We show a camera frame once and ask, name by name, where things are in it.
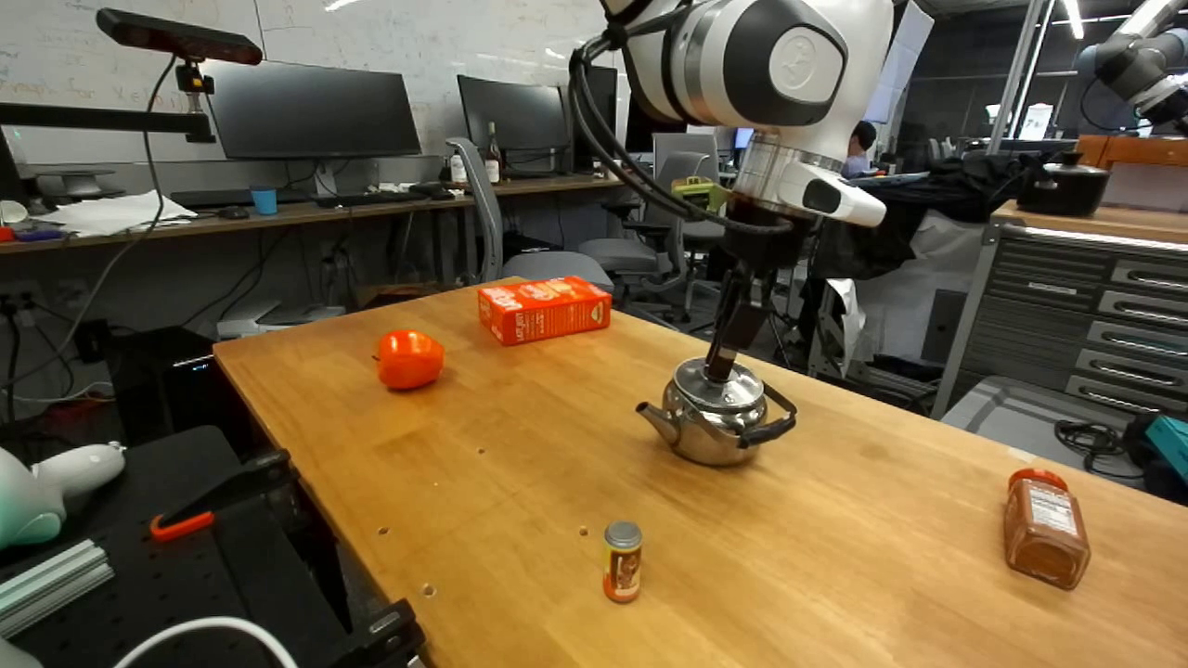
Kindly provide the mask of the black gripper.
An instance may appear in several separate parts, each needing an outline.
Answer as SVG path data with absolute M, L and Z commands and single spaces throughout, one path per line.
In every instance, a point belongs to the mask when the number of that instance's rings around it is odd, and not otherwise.
M 778 266 L 797 258 L 804 230 L 778 213 L 761 209 L 753 198 L 726 200 L 726 232 L 724 248 L 736 266 L 720 284 L 717 336 L 705 352 L 710 383 L 724 383 L 741 358 L 768 355 L 764 334 L 764 288 Z

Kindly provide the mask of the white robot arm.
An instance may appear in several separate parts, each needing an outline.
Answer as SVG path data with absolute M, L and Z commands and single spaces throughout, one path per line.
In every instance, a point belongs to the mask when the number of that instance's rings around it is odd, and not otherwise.
M 753 341 L 750 284 L 797 251 L 821 219 L 881 227 L 888 205 L 842 179 L 896 28 L 896 0 L 596 0 L 606 28 L 569 57 L 569 101 L 594 157 L 633 191 L 690 209 L 628 164 L 590 101 L 590 62 L 621 50 L 644 114 L 753 131 L 726 198 L 726 272 L 700 358 L 724 383 Z

